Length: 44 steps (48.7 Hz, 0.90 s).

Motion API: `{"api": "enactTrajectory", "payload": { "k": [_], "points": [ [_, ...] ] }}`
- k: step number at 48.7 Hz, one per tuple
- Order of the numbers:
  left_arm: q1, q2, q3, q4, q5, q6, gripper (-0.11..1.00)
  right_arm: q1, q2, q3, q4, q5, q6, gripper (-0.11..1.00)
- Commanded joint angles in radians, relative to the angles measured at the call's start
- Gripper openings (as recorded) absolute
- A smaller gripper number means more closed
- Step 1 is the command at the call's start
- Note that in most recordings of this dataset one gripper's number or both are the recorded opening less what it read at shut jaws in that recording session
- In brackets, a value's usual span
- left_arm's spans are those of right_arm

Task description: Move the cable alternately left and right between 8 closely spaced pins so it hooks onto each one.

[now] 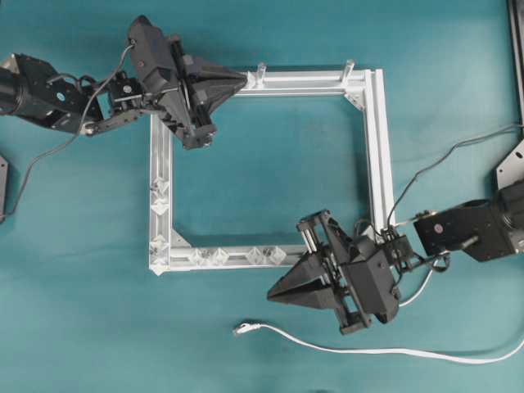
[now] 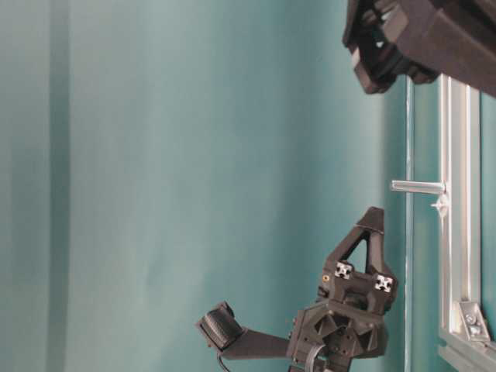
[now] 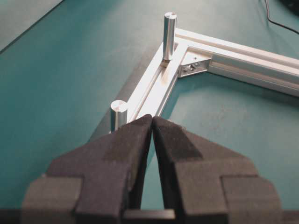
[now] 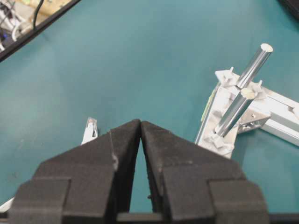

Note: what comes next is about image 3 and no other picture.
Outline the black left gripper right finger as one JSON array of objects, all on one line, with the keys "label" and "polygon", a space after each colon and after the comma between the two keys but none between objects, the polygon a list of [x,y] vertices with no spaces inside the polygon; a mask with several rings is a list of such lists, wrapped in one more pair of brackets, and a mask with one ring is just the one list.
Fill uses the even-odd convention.
[{"label": "black left gripper right finger", "polygon": [[248,157],[161,117],[153,136],[165,208],[178,216],[281,216],[274,185]]}]

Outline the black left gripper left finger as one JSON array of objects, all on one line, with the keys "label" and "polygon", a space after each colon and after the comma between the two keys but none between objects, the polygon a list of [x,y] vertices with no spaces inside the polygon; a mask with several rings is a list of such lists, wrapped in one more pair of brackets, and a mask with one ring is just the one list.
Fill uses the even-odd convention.
[{"label": "black left gripper left finger", "polygon": [[30,184],[23,208],[119,216],[128,206],[139,207],[151,124],[152,116],[144,115],[55,158]]}]

